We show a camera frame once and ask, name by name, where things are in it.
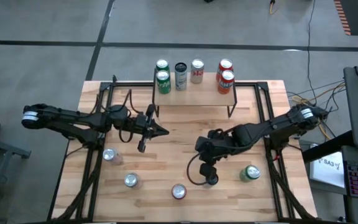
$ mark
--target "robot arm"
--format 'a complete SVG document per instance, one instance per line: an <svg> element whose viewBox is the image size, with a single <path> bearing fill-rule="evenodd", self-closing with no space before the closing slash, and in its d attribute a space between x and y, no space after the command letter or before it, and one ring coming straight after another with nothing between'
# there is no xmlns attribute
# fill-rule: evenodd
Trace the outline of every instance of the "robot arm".
<svg viewBox="0 0 358 224"><path fill-rule="evenodd" d="M240 124L227 131L210 130L208 137L200 136L196 151L204 163L200 174L206 182L216 184L218 176L213 166L217 161L249 150L261 137L268 136L271 149L282 149L293 134L304 135L327 117L328 112L308 105L296 105L289 112L259 124Z"/></svg>
<svg viewBox="0 0 358 224"><path fill-rule="evenodd" d="M154 105L149 105L146 114L139 113L136 117L128 117L128 109L124 105L110 106L104 112L81 113L79 111L63 110L45 104L25 106L23 110L22 125L29 129L48 128L64 135L66 138L77 138L85 147L98 145L98 137L111 130L112 126L121 131L141 134L138 150L144 152L145 140L169 134L166 129L159 126L152 115ZM74 124L88 126L81 129Z"/></svg>

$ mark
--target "green can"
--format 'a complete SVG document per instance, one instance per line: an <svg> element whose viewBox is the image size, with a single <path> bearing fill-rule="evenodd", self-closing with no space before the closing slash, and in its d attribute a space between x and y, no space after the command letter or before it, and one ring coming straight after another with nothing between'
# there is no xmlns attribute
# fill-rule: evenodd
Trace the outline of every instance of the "green can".
<svg viewBox="0 0 358 224"><path fill-rule="evenodd" d="M260 177L260 170L254 165L249 165L240 172L240 179L243 182L250 182Z"/></svg>
<svg viewBox="0 0 358 224"><path fill-rule="evenodd" d="M157 64L155 65L155 70L157 72L159 71L167 71L168 74L170 73L169 71L169 63L168 63L168 60L165 60L165 59L159 59L157 61Z"/></svg>
<svg viewBox="0 0 358 224"><path fill-rule="evenodd" d="M157 86L161 94L167 94L171 91L171 78L167 71L157 72Z"/></svg>

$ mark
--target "concrete floor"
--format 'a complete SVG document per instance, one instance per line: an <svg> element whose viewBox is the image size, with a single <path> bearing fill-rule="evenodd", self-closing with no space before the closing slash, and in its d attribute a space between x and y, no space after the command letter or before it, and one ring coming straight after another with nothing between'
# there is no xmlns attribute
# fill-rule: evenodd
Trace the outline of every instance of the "concrete floor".
<svg viewBox="0 0 358 224"><path fill-rule="evenodd" d="M269 16L269 2L116 0L104 42L307 46L312 1L278 0L280 9L274 16ZM108 0L3 0L0 40L96 42L107 5ZM331 0L316 0L311 45L358 47L358 37L343 33ZM0 139L32 150L29 160L15 158L9 166L0 219L8 219L8 223L46 219L67 140L53 131L23 128L22 108L47 103L76 109L93 50L0 45ZM224 57L233 60L238 80L284 80L287 91L293 92L309 88L307 52L278 50L102 47L93 79L110 80L115 74L119 80L151 80L158 58L186 63L202 58L206 71L214 72ZM340 80L342 69L355 65L358 52L311 52L312 84L317 87ZM328 125L335 134L341 134L351 128L346 94L338 94L336 100L340 110L330 115ZM317 130L303 139L324 141ZM340 195L314 190L313 197L324 220L344 215L335 208L343 205Z"/></svg>

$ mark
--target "can on table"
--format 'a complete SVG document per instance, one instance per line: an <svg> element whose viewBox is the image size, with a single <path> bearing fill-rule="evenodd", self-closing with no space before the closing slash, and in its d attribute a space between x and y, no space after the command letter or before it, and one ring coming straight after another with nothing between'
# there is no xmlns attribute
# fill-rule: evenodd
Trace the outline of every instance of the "can on table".
<svg viewBox="0 0 358 224"><path fill-rule="evenodd" d="M191 63L191 76L192 83L201 83L204 75L204 62L200 59L194 59Z"/></svg>
<svg viewBox="0 0 358 224"><path fill-rule="evenodd" d="M114 165L122 163L122 156L117 149L105 149L103 151L103 159L111 162Z"/></svg>
<svg viewBox="0 0 358 224"><path fill-rule="evenodd" d="M167 71L161 70L157 72L157 86L161 94L167 94L171 91L171 78Z"/></svg>
<svg viewBox="0 0 358 224"><path fill-rule="evenodd" d="M133 189L139 189L142 186L142 181L140 177L135 173L127 174L124 178L124 184L127 187L133 188Z"/></svg>
<svg viewBox="0 0 358 224"><path fill-rule="evenodd" d="M157 72L159 71L167 71L169 74L169 63L168 60L165 59L159 59L157 63L155 64L155 70Z"/></svg>
<svg viewBox="0 0 358 224"><path fill-rule="evenodd" d="M234 73L230 70L223 71L218 85L218 92L220 94L228 94L233 86L233 83Z"/></svg>
<svg viewBox="0 0 358 224"><path fill-rule="evenodd" d="M175 86L177 90L186 90L187 87L187 66L183 62L175 65Z"/></svg>
<svg viewBox="0 0 358 224"><path fill-rule="evenodd" d="M260 170L254 165L249 165L240 172L240 179L243 182L250 182L260 177Z"/></svg>
<svg viewBox="0 0 358 224"><path fill-rule="evenodd" d="M219 63L218 71L216 72L216 82L219 83L222 72L226 70L233 71L233 63L229 59L222 59Z"/></svg>
<svg viewBox="0 0 358 224"><path fill-rule="evenodd" d="M172 187L172 196L175 199L182 199L186 196L187 190L183 184L175 184Z"/></svg>

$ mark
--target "wooden table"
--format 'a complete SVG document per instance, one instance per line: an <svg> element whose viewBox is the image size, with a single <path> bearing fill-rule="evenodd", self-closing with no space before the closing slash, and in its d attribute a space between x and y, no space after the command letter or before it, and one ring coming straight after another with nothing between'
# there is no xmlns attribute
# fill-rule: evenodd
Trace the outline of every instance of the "wooden table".
<svg viewBox="0 0 358 224"><path fill-rule="evenodd" d="M274 115L286 113L290 107L284 82L266 82ZM78 107L80 111L91 111L99 84L85 82ZM128 88L115 88L112 103L121 104L127 91ZM132 91L135 108L145 111L152 102L152 88L137 87ZM122 143L116 130L107 133L106 147L118 149L124 157L124 163L121 166L112 166L106 161L102 163L95 222L277 220L263 141L243 154L219 161L216 164L219 183L210 189L191 184L185 173L188 161L196 154L198 136L206 136L210 129L227 129L237 124L259 122L254 89L237 87L237 107L231 118L227 118L225 106L163 106L156 121L170 134L148 141L143 154L137 151L140 136L134 135L130 143ZM68 152L79 146L79 142L71 142ZM283 157L291 190L307 211L316 216L301 152L288 147L283 151ZM52 217L62 214L78 193L85 159L86 149L66 159ZM190 167L190 175L197 182L203 180L198 173L200 164L201 161L195 160ZM250 164L259 167L262 175L255 181L243 183L239 180L239 172ZM141 189L133 190L124 185L124 176L130 172L137 173L144 181ZM171 195L172 186L178 183L185 185L188 190L183 200L175 200ZM280 198L283 212L287 214L282 192ZM86 198L84 215L88 211L88 202L89 198Z"/></svg>

